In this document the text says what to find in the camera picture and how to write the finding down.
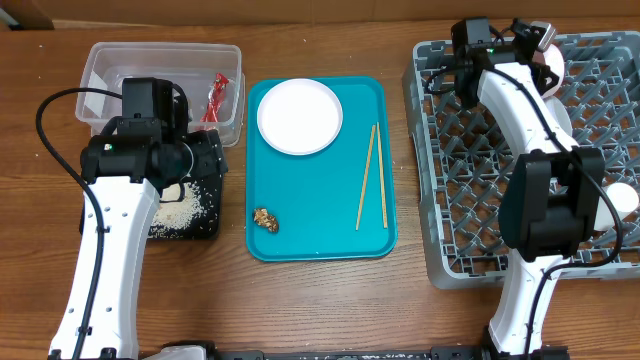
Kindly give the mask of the pink bowl with rice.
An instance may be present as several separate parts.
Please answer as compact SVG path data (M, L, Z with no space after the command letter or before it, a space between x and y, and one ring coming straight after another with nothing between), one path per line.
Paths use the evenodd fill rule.
M561 87L564 80L565 61L559 48L551 44L545 52L536 52L534 60L537 63L547 65L558 77L557 83L541 95L543 99L553 96Z

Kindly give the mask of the grey bowl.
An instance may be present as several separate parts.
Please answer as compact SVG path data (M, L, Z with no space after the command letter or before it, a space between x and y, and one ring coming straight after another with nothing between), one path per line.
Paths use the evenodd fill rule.
M561 129L564 130L569 137L571 137L573 132L572 123L569 118L568 112L562 102L555 96L551 96L546 98L544 100L544 103L549 112L555 118L558 125L561 127Z

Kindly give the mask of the brown food scrap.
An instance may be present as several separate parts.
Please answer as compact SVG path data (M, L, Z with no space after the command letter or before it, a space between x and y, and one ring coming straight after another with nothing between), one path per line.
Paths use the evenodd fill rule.
M253 221L256 225L267 229L270 233L277 233L279 231L277 218L270 214L266 208L255 208Z

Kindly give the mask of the white round plate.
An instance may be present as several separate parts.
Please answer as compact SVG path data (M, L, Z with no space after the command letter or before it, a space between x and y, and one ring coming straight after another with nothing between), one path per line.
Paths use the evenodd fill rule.
M308 78L285 80L266 92L257 110L262 138L273 149L293 156L327 148L343 123L342 104L327 85Z

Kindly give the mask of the white cup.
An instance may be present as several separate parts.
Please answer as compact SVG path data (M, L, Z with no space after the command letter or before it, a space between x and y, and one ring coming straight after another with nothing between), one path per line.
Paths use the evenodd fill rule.
M635 211L639 206L639 196L636 190L625 183L613 183L604 188L606 195L611 201L616 213L621 220ZM596 212L594 230L603 232L614 226L614 220L602 199L599 199Z

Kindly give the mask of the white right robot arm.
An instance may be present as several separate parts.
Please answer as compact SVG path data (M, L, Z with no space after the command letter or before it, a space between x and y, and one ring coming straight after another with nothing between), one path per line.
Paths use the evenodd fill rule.
M490 111L515 158L498 211L509 249L500 303L484 335L487 359L566 359L565 347L545 348L542 325L562 271L577 267L579 245L596 231L616 230L622 246L622 202L603 187L602 152L581 147L547 107L561 83L542 62L555 36L544 22L514 20L505 42L486 17L451 28L454 90L463 107Z

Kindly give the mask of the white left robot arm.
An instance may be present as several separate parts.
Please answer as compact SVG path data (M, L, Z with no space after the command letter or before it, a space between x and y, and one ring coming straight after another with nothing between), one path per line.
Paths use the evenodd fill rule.
M53 94L36 113L36 131L53 158L84 195L82 239L67 307L49 347L51 359L136 359L137 305L145 248L163 191L195 184L204 212L186 233L214 238L228 170L215 129L191 132L188 100L163 79L124 80L111 118L81 153L75 171L47 139L42 118Z

